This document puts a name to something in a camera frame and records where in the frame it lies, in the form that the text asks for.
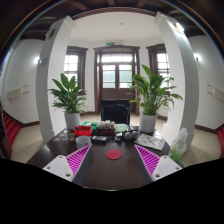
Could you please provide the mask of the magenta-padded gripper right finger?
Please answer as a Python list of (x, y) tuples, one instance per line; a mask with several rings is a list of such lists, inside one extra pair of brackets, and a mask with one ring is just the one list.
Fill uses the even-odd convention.
[(139, 145), (136, 145), (135, 149), (138, 154), (138, 164), (144, 185), (157, 181), (182, 169), (180, 165), (167, 155), (158, 156)]

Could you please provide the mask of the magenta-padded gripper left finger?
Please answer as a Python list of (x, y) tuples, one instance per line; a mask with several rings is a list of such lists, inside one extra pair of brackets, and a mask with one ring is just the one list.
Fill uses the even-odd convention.
[(91, 156), (92, 146), (88, 145), (67, 156), (58, 155), (44, 167), (44, 170), (81, 186)]

